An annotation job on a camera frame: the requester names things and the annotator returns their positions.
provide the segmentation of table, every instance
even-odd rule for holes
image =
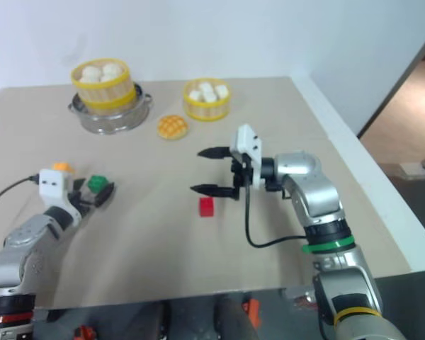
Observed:
[[[336,184],[347,220],[377,277],[412,270],[361,185],[289,78],[229,79],[228,117],[215,123],[188,119],[182,140],[157,136],[158,118],[185,115],[183,81],[143,82],[154,107],[138,128],[93,135],[67,110],[70,85],[0,92],[0,190],[58,161],[77,176],[103,174],[117,183],[111,204],[97,211],[45,269],[40,307],[79,307],[309,284],[313,269],[301,241],[251,248],[244,236],[244,201],[216,199],[213,218],[198,216],[198,183],[230,185],[230,161],[201,159],[206,147],[227,146],[250,124],[263,154],[316,154]],[[13,189],[0,199],[0,248],[20,223],[44,210],[37,188]],[[251,233],[256,242],[303,233],[280,193],[253,192]]]

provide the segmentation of wire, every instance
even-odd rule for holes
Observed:
[[[0,191],[0,197],[4,193],[6,193],[8,190],[11,190],[15,186],[18,186],[19,184],[24,183],[26,181],[33,181],[33,182],[36,182],[37,183],[38,182],[38,175],[32,175],[32,176],[29,176],[29,177],[22,178],[21,180],[15,182],[13,184],[11,184],[10,186],[7,186],[5,189],[3,189],[2,191]]]
[[[301,235],[294,235],[294,236],[285,236],[281,237],[280,239],[274,239],[273,241],[263,243],[263,244],[256,244],[251,240],[250,237],[250,230],[249,230],[249,212],[250,212],[250,183],[249,183],[249,177],[244,176],[244,186],[246,188],[246,217],[245,217],[245,227],[246,227],[246,238],[248,243],[253,246],[253,248],[266,248],[273,246],[274,244],[281,243],[284,241],[290,241],[291,239],[306,239],[306,236]]]
[[[324,331],[323,319],[321,318],[321,313],[319,312],[319,310],[318,310],[318,328],[319,328],[319,333],[321,334],[321,337],[323,338],[323,340],[328,340],[326,336],[326,332]]]

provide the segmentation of white wall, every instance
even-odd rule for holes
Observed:
[[[309,72],[339,2],[0,0],[0,87],[69,83],[97,57],[121,58],[143,80]]]
[[[425,0],[343,1],[313,80],[357,134],[425,43]]]

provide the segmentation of floor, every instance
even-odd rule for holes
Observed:
[[[425,62],[411,73],[361,142],[377,163],[425,159]]]

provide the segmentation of green block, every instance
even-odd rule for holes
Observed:
[[[93,175],[86,184],[92,193],[100,193],[108,184],[107,178],[104,176]]]

